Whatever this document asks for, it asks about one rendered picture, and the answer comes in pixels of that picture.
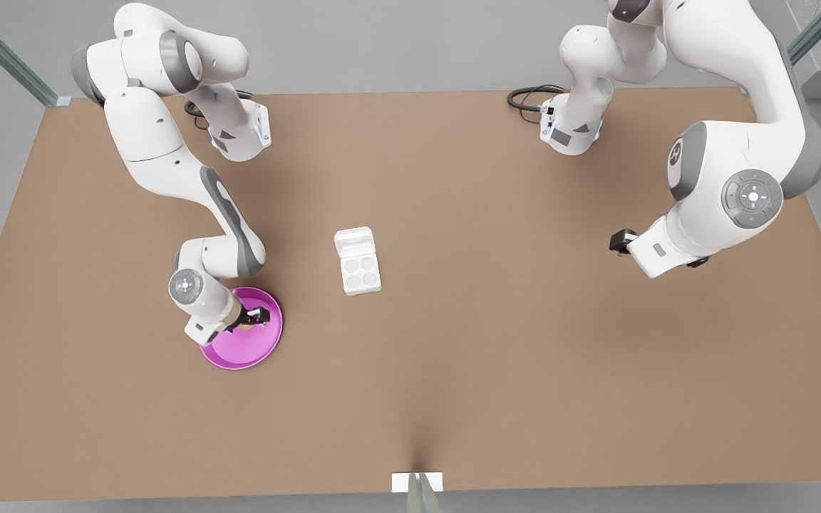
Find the white egg box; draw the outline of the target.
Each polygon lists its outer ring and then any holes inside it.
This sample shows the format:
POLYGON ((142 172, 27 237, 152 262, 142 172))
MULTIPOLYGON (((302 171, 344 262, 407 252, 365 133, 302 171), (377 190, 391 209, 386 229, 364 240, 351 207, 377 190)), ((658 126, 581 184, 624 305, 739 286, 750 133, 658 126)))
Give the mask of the white egg box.
POLYGON ((340 260, 342 285, 347 296, 355 296, 381 290, 377 254, 362 254, 340 260))

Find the white egg box lid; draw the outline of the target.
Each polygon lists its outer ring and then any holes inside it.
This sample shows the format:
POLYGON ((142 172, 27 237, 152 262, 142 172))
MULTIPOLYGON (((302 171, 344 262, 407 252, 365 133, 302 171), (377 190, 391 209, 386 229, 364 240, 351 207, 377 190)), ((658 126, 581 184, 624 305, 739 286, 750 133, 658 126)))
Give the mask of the white egg box lid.
POLYGON ((355 259, 376 253, 374 237, 369 227, 339 230, 334 234, 334 244, 340 259, 355 259))

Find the magenta round plate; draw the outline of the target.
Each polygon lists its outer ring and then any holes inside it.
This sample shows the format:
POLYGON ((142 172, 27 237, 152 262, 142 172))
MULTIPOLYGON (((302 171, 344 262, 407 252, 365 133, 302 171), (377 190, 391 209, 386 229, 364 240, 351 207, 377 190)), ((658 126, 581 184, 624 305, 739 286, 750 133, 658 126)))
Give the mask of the magenta round plate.
POLYGON ((241 286, 232 289, 248 308, 261 306, 270 312, 270 321, 254 328, 236 328, 224 331, 208 346, 201 347, 202 354, 210 363, 227 370, 240 370, 261 363, 277 347, 281 338, 284 319, 277 300, 264 290, 241 286))

